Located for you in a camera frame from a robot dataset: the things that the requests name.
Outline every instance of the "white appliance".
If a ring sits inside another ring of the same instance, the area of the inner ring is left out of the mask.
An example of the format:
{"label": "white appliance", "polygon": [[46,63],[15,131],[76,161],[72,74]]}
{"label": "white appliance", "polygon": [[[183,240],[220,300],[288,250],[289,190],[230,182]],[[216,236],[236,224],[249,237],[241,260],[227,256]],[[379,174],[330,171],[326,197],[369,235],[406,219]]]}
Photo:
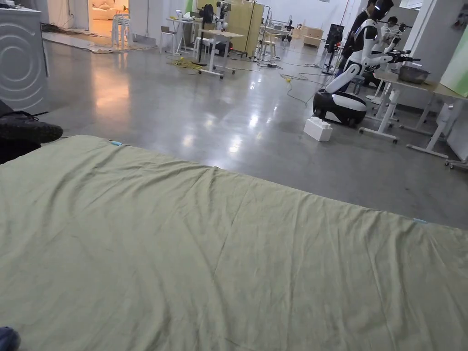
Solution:
{"label": "white appliance", "polygon": [[0,100],[18,111],[47,112],[41,12],[0,8]]}

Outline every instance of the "standing fan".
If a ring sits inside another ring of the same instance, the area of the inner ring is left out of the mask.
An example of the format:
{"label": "standing fan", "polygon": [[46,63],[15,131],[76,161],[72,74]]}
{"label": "standing fan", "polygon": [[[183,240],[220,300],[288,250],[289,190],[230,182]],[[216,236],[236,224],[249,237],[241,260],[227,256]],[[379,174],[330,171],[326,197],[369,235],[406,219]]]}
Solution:
{"label": "standing fan", "polygon": [[[200,10],[200,16],[202,17],[202,30],[205,29],[205,23],[212,23],[214,17],[214,9],[212,4],[206,4],[204,8]],[[203,45],[203,31],[200,34],[200,41],[198,42],[198,62],[194,62],[199,66],[206,66],[202,64],[202,45]]]}

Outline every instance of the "doorway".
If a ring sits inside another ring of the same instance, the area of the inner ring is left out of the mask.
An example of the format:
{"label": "doorway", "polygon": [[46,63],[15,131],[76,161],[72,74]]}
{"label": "doorway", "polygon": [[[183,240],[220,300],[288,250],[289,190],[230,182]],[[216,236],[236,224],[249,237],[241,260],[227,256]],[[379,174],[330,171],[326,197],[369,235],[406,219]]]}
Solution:
{"label": "doorway", "polygon": [[128,13],[129,0],[88,0],[91,33],[111,38],[112,19],[115,14]]}

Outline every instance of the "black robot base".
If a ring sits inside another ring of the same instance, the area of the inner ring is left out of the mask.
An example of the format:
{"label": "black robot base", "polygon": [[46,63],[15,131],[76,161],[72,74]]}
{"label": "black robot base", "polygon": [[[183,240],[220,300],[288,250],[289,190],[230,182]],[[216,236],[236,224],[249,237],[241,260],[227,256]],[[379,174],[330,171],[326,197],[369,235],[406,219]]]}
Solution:
{"label": "black robot base", "polygon": [[314,115],[320,119],[355,127],[366,116],[366,102],[360,97],[342,93],[327,93],[320,89],[314,96]]}

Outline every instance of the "wheel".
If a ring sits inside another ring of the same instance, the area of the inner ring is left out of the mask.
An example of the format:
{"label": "wheel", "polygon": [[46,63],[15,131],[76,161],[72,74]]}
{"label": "wheel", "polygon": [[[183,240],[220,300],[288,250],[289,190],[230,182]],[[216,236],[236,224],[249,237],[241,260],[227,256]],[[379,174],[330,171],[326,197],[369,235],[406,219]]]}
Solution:
{"label": "wheel", "polygon": [[356,128],[356,120],[354,118],[350,118],[348,126],[350,128]]}

